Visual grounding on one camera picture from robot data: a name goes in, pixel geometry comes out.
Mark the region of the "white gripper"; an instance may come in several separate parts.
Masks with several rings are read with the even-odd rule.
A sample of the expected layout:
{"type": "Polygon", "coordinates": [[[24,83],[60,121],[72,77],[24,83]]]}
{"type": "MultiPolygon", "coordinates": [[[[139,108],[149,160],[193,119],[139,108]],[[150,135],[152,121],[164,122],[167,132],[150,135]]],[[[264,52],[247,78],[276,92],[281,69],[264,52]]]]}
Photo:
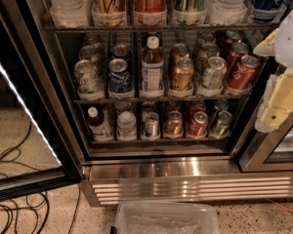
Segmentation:
{"type": "Polygon", "coordinates": [[[255,129],[270,133],[293,112],[293,10],[253,53],[260,57],[274,56],[278,63],[290,67],[281,75],[270,76],[257,113],[255,129]]]}

